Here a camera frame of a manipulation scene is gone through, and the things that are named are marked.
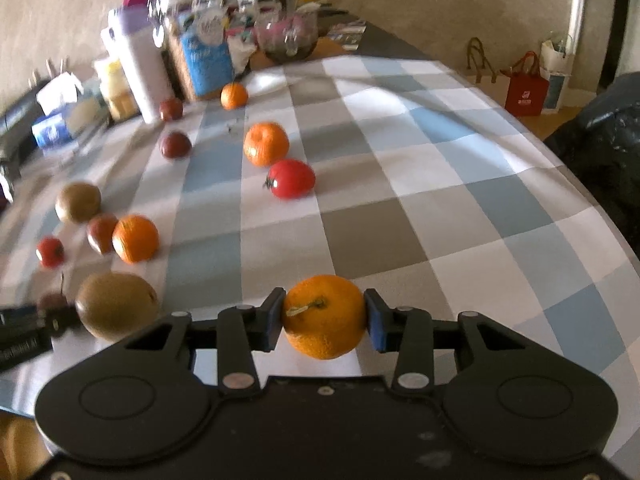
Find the large red tomato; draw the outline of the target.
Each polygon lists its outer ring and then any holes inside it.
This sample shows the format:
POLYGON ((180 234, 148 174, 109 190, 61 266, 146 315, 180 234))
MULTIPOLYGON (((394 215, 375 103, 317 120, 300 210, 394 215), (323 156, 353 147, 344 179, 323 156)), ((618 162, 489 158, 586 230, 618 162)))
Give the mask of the large red tomato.
POLYGON ((283 159, 268 171, 264 187, 281 200, 297 200, 309 194, 316 185, 311 166, 297 159, 283 159))

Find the brown kiwi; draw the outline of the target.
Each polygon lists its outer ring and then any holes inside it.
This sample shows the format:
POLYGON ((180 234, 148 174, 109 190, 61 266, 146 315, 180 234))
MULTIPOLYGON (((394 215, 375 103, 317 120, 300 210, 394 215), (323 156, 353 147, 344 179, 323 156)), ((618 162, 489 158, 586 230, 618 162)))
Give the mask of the brown kiwi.
POLYGON ((101 212, 100 189, 89 182, 77 181, 65 185, 55 201, 55 212, 65 223, 86 223, 101 212))
POLYGON ((155 289, 132 273, 89 275, 81 283, 75 302, 80 322, 86 330, 109 342, 141 330, 160 315, 155 289))

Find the yellow lid glass jar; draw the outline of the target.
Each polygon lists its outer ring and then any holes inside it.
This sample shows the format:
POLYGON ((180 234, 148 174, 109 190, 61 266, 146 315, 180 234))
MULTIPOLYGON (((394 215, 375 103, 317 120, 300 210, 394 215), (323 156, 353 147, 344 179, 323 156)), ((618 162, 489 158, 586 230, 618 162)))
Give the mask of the yellow lid glass jar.
POLYGON ((139 114, 139 107, 117 58, 99 58, 93 62, 99 88, 114 122, 123 122, 139 114))

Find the dark plum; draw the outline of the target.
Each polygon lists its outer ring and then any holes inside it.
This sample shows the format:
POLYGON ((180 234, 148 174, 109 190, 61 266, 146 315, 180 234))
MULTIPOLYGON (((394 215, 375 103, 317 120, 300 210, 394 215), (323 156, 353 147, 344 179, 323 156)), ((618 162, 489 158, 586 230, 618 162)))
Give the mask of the dark plum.
POLYGON ((163 122, 175 122, 183 116, 183 102, 178 98, 167 99, 160 103, 158 110, 163 122))
POLYGON ((182 131, 171 131, 160 139, 160 154, 174 160, 188 156, 192 151, 189 137, 182 131))

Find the black puffer jacket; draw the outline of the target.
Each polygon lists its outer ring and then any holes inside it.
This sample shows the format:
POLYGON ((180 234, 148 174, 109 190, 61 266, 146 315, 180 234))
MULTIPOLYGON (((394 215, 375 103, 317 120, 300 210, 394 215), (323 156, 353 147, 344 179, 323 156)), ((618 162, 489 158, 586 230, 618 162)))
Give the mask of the black puffer jacket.
POLYGON ((623 74, 551 136, 552 153, 639 251, 640 75, 623 74))

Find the white paper shopping bag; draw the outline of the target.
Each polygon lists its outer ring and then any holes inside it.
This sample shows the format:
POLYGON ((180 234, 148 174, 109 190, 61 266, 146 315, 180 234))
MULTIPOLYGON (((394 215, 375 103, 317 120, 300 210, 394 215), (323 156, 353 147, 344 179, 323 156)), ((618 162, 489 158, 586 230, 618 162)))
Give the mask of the white paper shopping bag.
POLYGON ((557 113, 563 105, 574 65, 574 39, 554 34, 540 45, 540 73, 549 83, 542 114, 557 113))

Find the orange mandarin with stem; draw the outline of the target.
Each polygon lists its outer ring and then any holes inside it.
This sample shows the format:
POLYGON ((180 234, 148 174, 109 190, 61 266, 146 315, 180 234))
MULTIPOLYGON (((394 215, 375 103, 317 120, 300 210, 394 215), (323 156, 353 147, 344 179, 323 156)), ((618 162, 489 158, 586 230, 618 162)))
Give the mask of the orange mandarin with stem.
POLYGON ((117 221, 112 244, 123 262, 135 264, 155 256, 160 248, 160 233, 149 218, 128 214, 117 221))

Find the dark cherry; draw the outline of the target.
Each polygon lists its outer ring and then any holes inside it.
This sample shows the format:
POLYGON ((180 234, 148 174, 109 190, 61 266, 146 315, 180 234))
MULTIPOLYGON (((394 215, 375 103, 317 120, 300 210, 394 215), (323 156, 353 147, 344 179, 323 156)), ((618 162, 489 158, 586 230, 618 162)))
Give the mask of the dark cherry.
POLYGON ((64 285, 65 276, 64 274, 61 274, 60 284, 58 284, 58 288, 55 290, 51 290, 50 292, 46 292, 44 295, 42 295, 37 301, 37 309, 41 312, 44 312, 66 308, 68 306, 68 301, 64 294, 64 285))

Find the red paper shopping bag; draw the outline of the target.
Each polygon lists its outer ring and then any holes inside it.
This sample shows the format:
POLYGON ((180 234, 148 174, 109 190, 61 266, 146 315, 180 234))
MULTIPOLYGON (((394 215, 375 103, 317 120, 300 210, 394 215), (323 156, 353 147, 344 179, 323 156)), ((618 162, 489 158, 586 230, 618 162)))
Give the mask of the red paper shopping bag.
POLYGON ((539 56, 527 51, 506 70, 501 70, 509 78, 506 94, 506 110, 515 117, 533 117, 541 114, 546 99, 549 81, 541 76, 539 56))

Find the metal spoon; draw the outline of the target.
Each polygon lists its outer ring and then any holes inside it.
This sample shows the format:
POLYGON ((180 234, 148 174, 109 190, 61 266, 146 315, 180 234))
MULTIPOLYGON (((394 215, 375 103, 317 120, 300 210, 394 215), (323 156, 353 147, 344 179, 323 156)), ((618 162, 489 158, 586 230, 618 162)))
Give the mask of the metal spoon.
POLYGON ((284 32, 284 45, 285 54, 292 58, 297 54, 297 32, 294 26, 295 12, 297 8, 297 0, 285 0, 285 32, 284 32))

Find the white purple thermos bottle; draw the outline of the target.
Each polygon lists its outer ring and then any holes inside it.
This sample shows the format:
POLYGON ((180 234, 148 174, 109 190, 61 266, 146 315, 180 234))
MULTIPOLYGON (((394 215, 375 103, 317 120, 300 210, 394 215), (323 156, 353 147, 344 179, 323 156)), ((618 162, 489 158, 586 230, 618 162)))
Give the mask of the white purple thermos bottle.
POLYGON ((122 64, 146 124, 158 122, 160 106, 175 96, 153 32, 146 6, 121 6, 109 10, 106 29, 101 32, 107 51, 122 64))

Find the small far mandarin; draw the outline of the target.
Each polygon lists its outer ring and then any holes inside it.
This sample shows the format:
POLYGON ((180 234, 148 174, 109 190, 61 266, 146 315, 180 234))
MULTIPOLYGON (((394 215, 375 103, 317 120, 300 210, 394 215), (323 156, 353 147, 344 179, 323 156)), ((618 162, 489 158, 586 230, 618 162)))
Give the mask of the small far mandarin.
POLYGON ((220 105, 224 110, 236 110, 248 102, 248 92, 239 82, 226 84, 220 92, 220 105))

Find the dark plum near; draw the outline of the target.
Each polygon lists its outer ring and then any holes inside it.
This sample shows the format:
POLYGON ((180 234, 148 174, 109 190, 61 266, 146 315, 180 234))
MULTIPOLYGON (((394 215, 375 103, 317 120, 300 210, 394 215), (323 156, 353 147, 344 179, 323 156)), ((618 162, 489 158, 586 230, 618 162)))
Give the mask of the dark plum near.
POLYGON ((174 160, 188 156, 192 151, 189 137, 182 131, 171 131, 160 139, 160 154, 174 160))

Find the glass cereal jar blue label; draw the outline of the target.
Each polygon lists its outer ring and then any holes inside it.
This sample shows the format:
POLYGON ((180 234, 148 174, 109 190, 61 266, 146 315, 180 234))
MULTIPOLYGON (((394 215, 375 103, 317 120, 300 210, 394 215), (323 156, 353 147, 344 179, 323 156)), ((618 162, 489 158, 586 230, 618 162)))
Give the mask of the glass cereal jar blue label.
POLYGON ((149 0, 154 42, 189 101, 216 98, 234 77, 224 0, 149 0))

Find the brown paper bag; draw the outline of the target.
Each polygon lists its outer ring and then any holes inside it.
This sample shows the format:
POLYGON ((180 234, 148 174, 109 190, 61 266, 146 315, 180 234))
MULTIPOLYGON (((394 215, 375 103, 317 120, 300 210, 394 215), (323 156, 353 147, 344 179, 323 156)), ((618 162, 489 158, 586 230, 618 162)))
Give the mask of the brown paper bag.
POLYGON ((466 45, 465 77, 498 105, 506 105, 510 78, 492 67, 480 38, 472 37, 466 45))

